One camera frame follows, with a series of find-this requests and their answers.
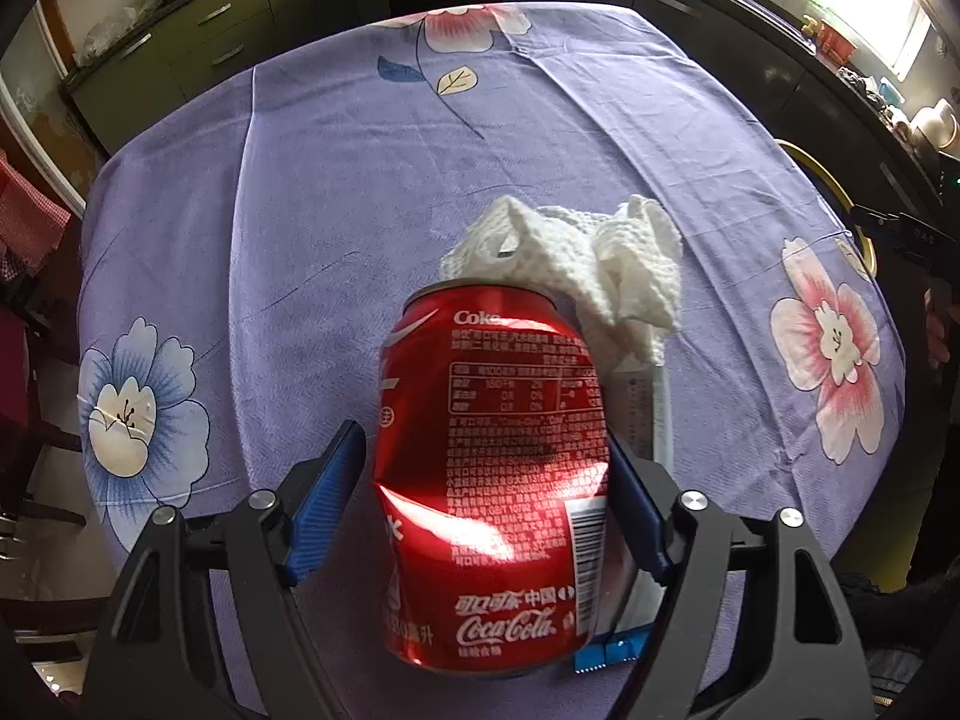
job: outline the blue flower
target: blue flower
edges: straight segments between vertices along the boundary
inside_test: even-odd
[[[101,519],[130,552],[153,509],[182,507],[206,473],[210,420],[188,400],[197,383],[193,349],[138,317],[112,358],[90,348],[77,399],[83,465]]]

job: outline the can lid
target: can lid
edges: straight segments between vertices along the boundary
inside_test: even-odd
[[[554,309],[557,308],[557,301],[553,299],[553,296],[550,295],[549,292],[546,292],[546,290],[541,287],[535,287],[532,284],[524,284],[517,281],[493,281],[488,278],[452,278],[448,281],[438,281],[436,284],[429,284],[417,290],[403,303],[403,309],[406,311],[411,303],[423,298],[424,295],[438,293],[441,290],[452,290],[457,287],[509,287],[514,290],[527,290],[527,292],[535,293],[541,298],[546,298],[550,301],[550,305],[552,305]]]

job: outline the barcode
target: barcode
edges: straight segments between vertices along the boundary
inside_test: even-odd
[[[577,635],[592,627],[593,604],[600,581],[603,539],[607,521],[607,498],[577,498],[565,501],[566,519],[573,542],[573,567],[576,573]]]

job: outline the tablecloth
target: tablecloth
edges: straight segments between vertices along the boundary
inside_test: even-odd
[[[373,439],[382,338],[493,199],[611,213],[632,193],[683,235],[683,327],[666,346],[678,484],[738,514],[796,506],[835,551],[904,403],[904,353],[851,239],[757,119],[639,15],[519,4],[275,57],[104,167],[83,224],[80,424],[117,560],[157,501],[232,507],[343,418]],[[388,655],[386,548],[364,477],[298,588],[353,716],[605,716],[624,667],[472,682]],[[734,621],[731,601],[712,673]]]

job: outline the red soda can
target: red soda can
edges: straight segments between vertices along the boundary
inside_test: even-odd
[[[373,483],[391,543],[388,649],[507,675],[592,635],[608,450],[582,338],[538,290],[415,293],[381,355]]]

